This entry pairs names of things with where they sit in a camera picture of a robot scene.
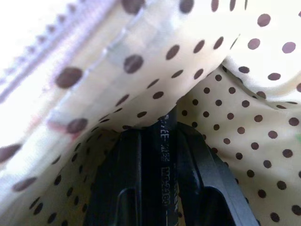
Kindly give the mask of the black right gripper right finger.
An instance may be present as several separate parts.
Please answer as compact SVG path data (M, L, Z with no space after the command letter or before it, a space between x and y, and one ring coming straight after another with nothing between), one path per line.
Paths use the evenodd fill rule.
M193 127L177 124L177 174L188 226L256 226L229 167Z

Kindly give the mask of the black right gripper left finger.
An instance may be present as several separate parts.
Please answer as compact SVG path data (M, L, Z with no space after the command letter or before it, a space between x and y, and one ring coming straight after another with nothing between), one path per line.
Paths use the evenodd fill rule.
M154 226L156 176L150 136L145 130L122 132L97 170L86 214L87 226Z

